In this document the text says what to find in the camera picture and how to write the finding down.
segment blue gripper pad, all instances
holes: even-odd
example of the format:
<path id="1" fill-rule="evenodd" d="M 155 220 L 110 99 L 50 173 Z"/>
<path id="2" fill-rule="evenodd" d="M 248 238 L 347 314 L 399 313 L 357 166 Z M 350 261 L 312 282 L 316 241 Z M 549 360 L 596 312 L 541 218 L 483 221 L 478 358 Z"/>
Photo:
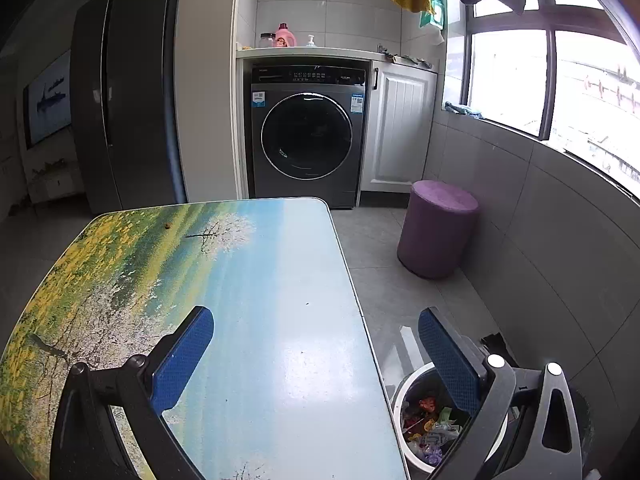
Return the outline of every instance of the blue gripper pad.
<path id="1" fill-rule="evenodd" d="M 154 374 L 150 402 L 158 415 L 176 405 L 212 337 L 213 316 L 203 308 Z"/>
<path id="2" fill-rule="evenodd" d="M 456 407 L 470 416 L 480 408 L 480 377 L 432 309 L 420 313 L 418 335 Z"/>

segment round stool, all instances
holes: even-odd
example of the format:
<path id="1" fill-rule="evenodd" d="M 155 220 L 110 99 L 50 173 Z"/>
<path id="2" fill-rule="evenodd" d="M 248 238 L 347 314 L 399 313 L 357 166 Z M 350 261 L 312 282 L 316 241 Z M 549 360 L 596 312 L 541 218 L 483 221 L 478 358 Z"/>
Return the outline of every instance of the round stool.
<path id="1" fill-rule="evenodd" d="M 411 187 L 398 259 L 424 278 L 442 278 L 458 266 L 478 219 L 478 201 L 468 192 L 436 180 Z"/>

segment refrigerator door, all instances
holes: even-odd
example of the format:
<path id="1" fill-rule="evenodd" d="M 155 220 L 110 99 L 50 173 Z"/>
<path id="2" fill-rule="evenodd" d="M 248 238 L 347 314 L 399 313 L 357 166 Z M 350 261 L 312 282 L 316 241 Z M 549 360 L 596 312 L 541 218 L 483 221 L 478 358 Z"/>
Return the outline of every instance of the refrigerator door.
<path id="1" fill-rule="evenodd" d="M 91 0 L 76 13 L 71 40 L 71 125 L 84 190 L 94 214 L 122 209 L 111 171 L 102 113 L 102 50 L 109 0 Z"/>
<path id="2" fill-rule="evenodd" d="M 113 0 L 111 4 L 108 137 L 124 209 L 186 201 L 173 99 L 176 2 Z"/>

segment washing machine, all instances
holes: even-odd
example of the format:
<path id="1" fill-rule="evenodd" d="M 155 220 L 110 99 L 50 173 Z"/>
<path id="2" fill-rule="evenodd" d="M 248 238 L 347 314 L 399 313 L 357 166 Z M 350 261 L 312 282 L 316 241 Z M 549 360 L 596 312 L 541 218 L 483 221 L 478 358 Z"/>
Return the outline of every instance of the washing machine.
<path id="1" fill-rule="evenodd" d="M 355 206 L 366 110 L 366 72 L 337 66 L 252 71 L 256 198 L 315 196 Z"/>

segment washing machine label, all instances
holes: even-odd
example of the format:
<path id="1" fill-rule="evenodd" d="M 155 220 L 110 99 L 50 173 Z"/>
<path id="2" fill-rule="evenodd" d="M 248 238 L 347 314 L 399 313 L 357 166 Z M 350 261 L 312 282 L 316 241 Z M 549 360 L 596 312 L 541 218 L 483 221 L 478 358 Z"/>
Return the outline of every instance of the washing machine label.
<path id="1" fill-rule="evenodd" d="M 251 106 L 253 108 L 264 106 L 264 92 L 252 92 Z"/>
<path id="2" fill-rule="evenodd" d="M 351 94 L 351 113 L 361 114 L 364 111 L 364 94 Z"/>

